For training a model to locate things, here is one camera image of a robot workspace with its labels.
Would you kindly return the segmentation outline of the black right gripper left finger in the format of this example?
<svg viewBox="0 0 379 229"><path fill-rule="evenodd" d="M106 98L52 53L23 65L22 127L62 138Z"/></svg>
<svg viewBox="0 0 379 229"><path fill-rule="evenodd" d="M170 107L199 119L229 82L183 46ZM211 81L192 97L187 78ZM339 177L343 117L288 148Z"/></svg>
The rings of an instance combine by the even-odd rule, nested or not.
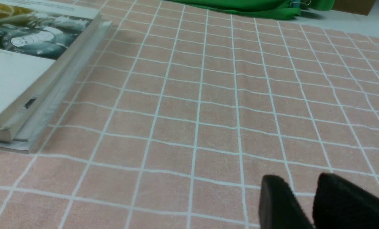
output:
<svg viewBox="0 0 379 229"><path fill-rule="evenodd" d="M264 175L259 200L261 229L313 229L290 186L277 175Z"/></svg>

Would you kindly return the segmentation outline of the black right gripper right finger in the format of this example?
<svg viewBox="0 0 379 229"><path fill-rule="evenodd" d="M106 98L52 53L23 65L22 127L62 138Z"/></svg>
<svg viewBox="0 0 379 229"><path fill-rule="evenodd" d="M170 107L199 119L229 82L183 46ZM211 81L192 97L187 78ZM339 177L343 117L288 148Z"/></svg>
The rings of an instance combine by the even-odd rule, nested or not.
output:
<svg viewBox="0 0 379 229"><path fill-rule="evenodd" d="M317 229L379 229L379 198L341 176L322 173L312 217Z"/></svg>

